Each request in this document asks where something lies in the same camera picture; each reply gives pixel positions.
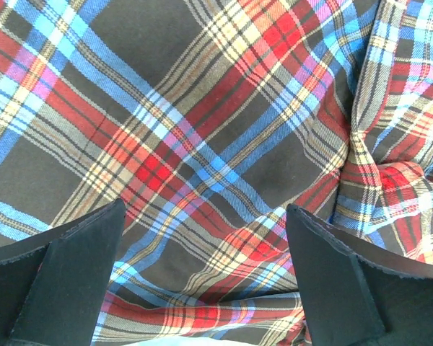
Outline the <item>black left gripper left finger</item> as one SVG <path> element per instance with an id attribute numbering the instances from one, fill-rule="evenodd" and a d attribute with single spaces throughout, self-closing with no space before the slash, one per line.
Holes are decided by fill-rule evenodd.
<path id="1" fill-rule="evenodd" d="M 90 345 L 125 216 L 117 199 L 0 247 L 0 345 Z"/>

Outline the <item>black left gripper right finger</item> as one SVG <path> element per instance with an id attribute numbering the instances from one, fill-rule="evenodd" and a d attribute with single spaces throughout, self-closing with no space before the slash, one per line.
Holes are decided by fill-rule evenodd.
<path id="1" fill-rule="evenodd" d="M 433 265 L 295 205 L 286 233 L 313 345 L 433 345 Z"/>

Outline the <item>red brown plaid shirt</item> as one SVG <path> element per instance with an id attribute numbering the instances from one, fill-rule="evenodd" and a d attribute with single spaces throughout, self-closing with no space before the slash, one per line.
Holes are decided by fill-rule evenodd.
<path id="1" fill-rule="evenodd" d="M 0 246 L 118 198 L 93 345 L 308 345 L 289 204 L 433 265 L 433 1 L 0 1 Z"/>

